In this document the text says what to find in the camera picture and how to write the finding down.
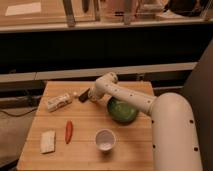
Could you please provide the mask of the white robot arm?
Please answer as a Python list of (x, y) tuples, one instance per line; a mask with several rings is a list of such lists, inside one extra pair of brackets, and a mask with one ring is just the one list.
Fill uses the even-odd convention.
[(97, 101), (109, 94), (151, 118), (154, 171), (203, 171), (190, 103), (177, 93), (156, 97), (122, 87), (117, 82), (113, 72), (99, 77), (89, 89), (89, 99)]

